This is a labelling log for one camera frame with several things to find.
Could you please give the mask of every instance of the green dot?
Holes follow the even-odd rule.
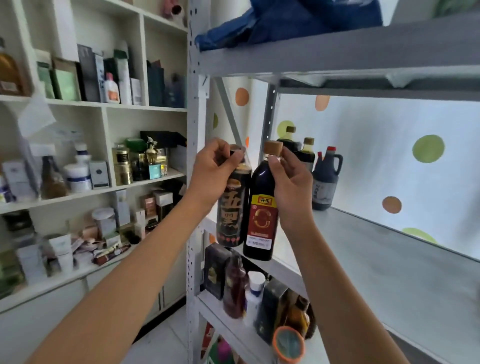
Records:
[[[415,142],[412,153],[418,162],[432,163],[438,160],[445,151],[445,144],[438,135],[425,135]]]
[[[413,236],[416,236],[420,239],[423,239],[423,240],[426,240],[428,242],[431,242],[431,243],[434,243],[434,244],[438,244],[437,241],[429,234],[427,234],[426,232],[420,230],[420,229],[417,229],[417,228],[404,228],[402,229],[402,231],[405,233],[405,234],[408,234],[408,235],[413,235]]]
[[[293,121],[291,120],[283,120],[277,127],[276,133],[278,134],[278,138],[281,139],[287,133],[287,126],[295,126]]]

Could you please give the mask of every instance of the hand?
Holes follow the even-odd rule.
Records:
[[[275,201],[283,230],[313,222],[312,174],[286,147],[281,162],[270,156],[268,165],[275,178]]]
[[[230,145],[215,138],[198,152],[186,195],[200,204],[207,214],[222,195],[227,179],[244,156],[237,150],[230,156]]]

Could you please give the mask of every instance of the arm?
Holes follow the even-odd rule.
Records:
[[[217,158],[228,160],[221,166]],[[243,152],[214,140],[199,152],[178,205],[47,336],[29,364],[122,361],[189,236],[223,193]]]
[[[408,364],[359,295],[318,231],[312,215],[312,175],[285,147],[269,160],[280,224],[290,241],[331,364]]]

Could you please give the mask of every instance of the jug handle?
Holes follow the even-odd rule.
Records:
[[[335,171],[335,174],[338,176],[340,173],[340,170],[342,169],[342,164],[343,164],[343,155],[341,154],[335,154],[334,158],[338,158],[338,168]]]

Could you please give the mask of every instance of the orange dot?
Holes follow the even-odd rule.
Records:
[[[249,98],[250,95],[248,94],[248,91],[246,89],[244,89],[243,87],[239,87],[237,89],[237,92],[235,93],[235,102],[238,106],[245,106],[246,104],[248,104]]]
[[[402,202],[393,196],[385,197],[382,201],[384,209],[391,214],[398,214],[402,209]]]
[[[330,96],[318,95],[315,98],[315,110],[324,111],[327,108],[329,101],[330,101]]]

